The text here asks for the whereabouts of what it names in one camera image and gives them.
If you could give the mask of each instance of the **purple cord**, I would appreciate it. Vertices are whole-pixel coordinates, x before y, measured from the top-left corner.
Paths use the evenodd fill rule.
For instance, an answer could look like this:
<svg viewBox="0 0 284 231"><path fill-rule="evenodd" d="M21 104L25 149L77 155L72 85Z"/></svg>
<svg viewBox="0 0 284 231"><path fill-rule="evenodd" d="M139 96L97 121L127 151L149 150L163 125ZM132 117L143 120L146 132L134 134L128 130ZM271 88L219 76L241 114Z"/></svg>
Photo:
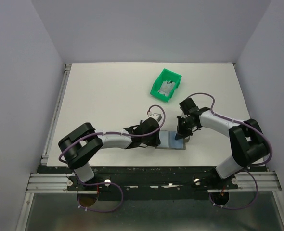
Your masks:
<svg viewBox="0 0 284 231"><path fill-rule="evenodd" d="M117 131L108 131L108 132L105 133L105 135L114 134L114 135L123 135L123 136L131 136L131 137L144 137L144 136L149 136L149 135L154 134L155 132L159 131L159 130L162 128L163 124L165 123L165 121L166 121L166 113L165 113L165 110L163 110L163 108L162 108L160 105L157 105L157 104L154 104L154 105L150 106L149 109L148 109L148 112L149 112L153 107L159 107L160 110L162 111L162 114L163 114L163 120L162 120L161 125L160 125L157 129L155 129L154 131L152 131L152 132L150 132L150 133L142 134L142 135L133 135L133 134L126 134L126 133L122 134L121 132L117 132ZM95 132L95 133L86 135L86 136L80 138L79 140L73 142L71 145L69 145L69 146L60 154L60 156L59 156L59 161L61 161L62 163L65 163L65 164L66 164L66 161L62 160L62 156L64 156L64 154L65 154L66 152L68 152L69 149L71 149L71 148L74 147L76 144L80 143L81 141L83 141L83 140L85 140L85 139L87 139L87 138L89 138L89 137L97 136L97 135L103 135L103 134L104 134L103 132ZM117 210L117 209L123 204L123 201L124 201L124 194L123 194L123 191L122 191L122 189L121 189L121 187L120 187L119 185L117 185L117 184L115 184L115 183L112 183L112 182L100 182L100 183L94 183L94 184L86 184L86 183L83 183L83 182L79 179L78 176L77 176L77 178L78 178L78 180L80 181L80 183L81 183L82 185L85 185L85 186L96 186L96 185L102 185L102 184L112 184L112 185L116 186L116 187L120 190L120 192L121 192L121 201L120 201L120 203L119 203L115 208L113 208L113 209L97 210L97 209L92 209L92 208L88 208L88 207L83 207L83 206L80 205L82 208L87 209L87 210L89 210L89 211L94 211L94 212L108 213L108 212L113 212L113 211Z"/></svg>
<svg viewBox="0 0 284 231"><path fill-rule="evenodd" d="M247 204L247 205L245 205L245 206L243 206L243 207L223 207L223 206L221 206L221 205L216 204L216 203L213 201L213 199L212 199L212 194L210 193L210 194L209 194L209 200L211 201L211 203L213 204L213 206L216 206L216 207L218 207L218 208L228 209L228 210L240 210L240 209L248 208L249 206L253 205L253 203L254 203L254 202L257 200L257 198L258 198L258 183L257 183L257 180L254 178L254 176L253 176L250 172L248 172L246 169L244 169L244 171L245 171L246 173L248 173L248 174L252 177L252 179L254 180L254 183L255 183L255 185L256 185L256 189L257 189L257 190L256 190L256 194L255 194L253 200L252 200L249 204Z"/></svg>
<svg viewBox="0 0 284 231"><path fill-rule="evenodd" d="M223 115L219 115L219 114L215 113L214 110L213 110L213 107L214 107L214 105L215 105L215 98L214 98L214 96L212 96L212 95L210 95L210 94L207 94L207 93L199 92L199 93L191 94L191 95L189 95L187 98L190 98L191 96L194 96L194 95L207 95L207 96L209 96L209 97L212 98L212 100L213 100L213 103L212 103L211 106L210 106L210 111L212 112L213 115L215 115L215 116L217 116L217 117L219 117L219 118L221 118L221 119L228 120L228 121L233 122L233 123L237 123L237 124L244 125L244 126L246 126L247 128L250 128L251 130L255 131L258 135L260 135L260 136L267 142L267 144L268 144L268 146L269 146L269 150L270 150L270 151L269 151L269 157L268 157L267 160L265 160L264 162L258 163L258 164L252 164L252 166L260 166L260 165L264 165L264 164L267 164L268 162L270 162L270 160L271 160L271 158L272 158L272 152L273 152L273 151L272 151L272 145L271 145L271 142L269 141L269 139L267 139L267 137L266 137L263 133L261 133L259 130L255 129L254 127L252 127L252 126L250 126L250 125L248 125L248 124L246 124L246 123L244 123L244 122L241 122L241 121L238 121L238 120L233 120L233 119L231 119L231 118L228 118L228 117L225 117L225 116L223 116Z"/></svg>
<svg viewBox="0 0 284 231"><path fill-rule="evenodd" d="M85 185L85 186L96 186L96 185L102 185L102 184L112 184L114 186L116 186L119 191L121 192L121 201L118 203L118 205L115 207L115 208L112 208L112 209L107 209L107 210L99 210L99 209L95 209L95 208L89 208L89 207L84 207L81 205L80 203L80 200L78 199L78 203L79 203L79 206L81 208L84 208L88 211L93 211L93 212L99 212L99 213L109 213L109 212L113 212L115 210L117 210L118 208L120 208L120 206L123 204L124 202L124 194L123 194L123 190L121 189L121 187L115 183L112 183L112 182L100 182L100 183L94 183L94 184L86 184L86 183L83 183L82 181L80 181L80 183L82 185Z"/></svg>

